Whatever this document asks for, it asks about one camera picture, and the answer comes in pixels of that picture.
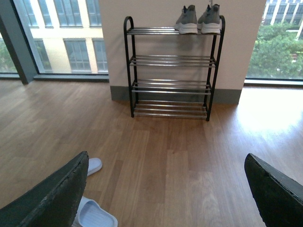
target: shoe rack bar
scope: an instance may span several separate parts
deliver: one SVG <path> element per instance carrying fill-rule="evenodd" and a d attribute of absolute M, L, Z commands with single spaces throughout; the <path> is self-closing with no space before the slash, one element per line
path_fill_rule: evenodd
<path fill-rule="evenodd" d="M 210 56 L 188 55 L 136 55 L 136 35 L 180 35 L 173 27 L 134 27 L 132 17 L 124 20 L 125 56 L 128 77 L 128 90 L 131 117 L 136 116 L 160 116 L 205 119 L 209 121 L 215 84 L 217 80 L 221 50 L 225 32 L 225 19 L 220 16 L 222 28 L 220 34 L 186 34 L 186 35 L 212 35 L 213 43 Z M 132 39 L 132 56 L 128 47 L 128 36 Z M 216 58 L 215 46 L 217 36 L 220 36 Z M 205 67 L 208 68 L 207 80 L 176 80 L 176 79 L 138 79 L 137 67 Z M 130 67 L 134 68 L 134 80 L 131 79 Z M 169 95 L 202 96 L 203 102 L 177 102 L 163 100 L 141 100 L 139 94 L 158 94 L 167 97 Z"/>

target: slipper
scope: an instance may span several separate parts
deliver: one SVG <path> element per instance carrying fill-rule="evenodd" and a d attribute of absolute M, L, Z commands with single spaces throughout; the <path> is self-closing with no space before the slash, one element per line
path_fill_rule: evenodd
<path fill-rule="evenodd" d="M 89 159 L 89 169 L 87 176 L 92 175 L 93 173 L 99 171 L 102 168 L 102 162 L 99 158 L 90 158 Z"/>
<path fill-rule="evenodd" d="M 72 227 L 117 227 L 117 219 L 94 201 L 84 196 L 78 207 Z"/>

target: building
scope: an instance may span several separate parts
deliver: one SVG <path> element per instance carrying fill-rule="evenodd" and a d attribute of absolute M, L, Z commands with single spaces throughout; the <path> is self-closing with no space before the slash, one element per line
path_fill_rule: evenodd
<path fill-rule="evenodd" d="M 107 73 L 98 0 L 20 0 L 40 73 Z"/>
<path fill-rule="evenodd" d="M 297 26 L 297 38 L 302 33 L 303 27 L 303 0 L 267 0 L 263 25 L 288 22 Z"/>

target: gray sneaker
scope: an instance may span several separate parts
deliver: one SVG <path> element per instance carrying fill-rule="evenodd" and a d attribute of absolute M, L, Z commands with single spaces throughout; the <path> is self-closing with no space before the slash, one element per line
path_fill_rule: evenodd
<path fill-rule="evenodd" d="M 197 16 L 194 5 L 190 5 L 188 8 L 183 7 L 182 14 L 176 21 L 174 28 L 178 30 L 180 34 L 198 33 Z"/>
<path fill-rule="evenodd" d="M 201 30 L 201 33 L 217 33 L 220 34 L 220 6 L 218 4 L 212 7 L 207 6 L 204 14 L 199 18 L 197 28 Z"/>

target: baseboard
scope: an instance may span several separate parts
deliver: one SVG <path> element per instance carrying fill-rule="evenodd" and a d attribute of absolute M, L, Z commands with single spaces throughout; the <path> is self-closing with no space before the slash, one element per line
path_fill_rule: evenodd
<path fill-rule="evenodd" d="M 242 90 L 216 89 L 214 92 L 214 103 L 238 104 Z M 110 86 L 112 100 L 129 100 L 128 87 Z M 202 102 L 203 96 L 195 95 L 163 95 L 163 94 L 140 94 L 144 100 L 167 100 L 179 102 Z"/>

